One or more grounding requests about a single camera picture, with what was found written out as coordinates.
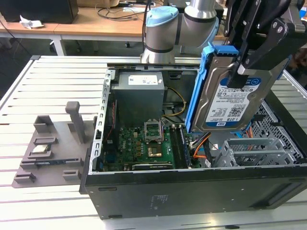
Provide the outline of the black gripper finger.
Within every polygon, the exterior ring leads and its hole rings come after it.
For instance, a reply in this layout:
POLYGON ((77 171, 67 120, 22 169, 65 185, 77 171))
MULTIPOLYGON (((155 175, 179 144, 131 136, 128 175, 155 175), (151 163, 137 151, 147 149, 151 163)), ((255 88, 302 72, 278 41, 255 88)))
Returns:
POLYGON ((226 44, 241 46, 255 20, 260 0, 227 0, 227 16, 224 25, 226 44))
POLYGON ((249 75, 271 71, 307 42, 307 24, 299 20, 301 31, 289 20, 276 18, 265 38, 259 36, 253 22, 232 23, 226 36, 238 51, 233 70, 227 79, 229 88, 242 88, 249 75))

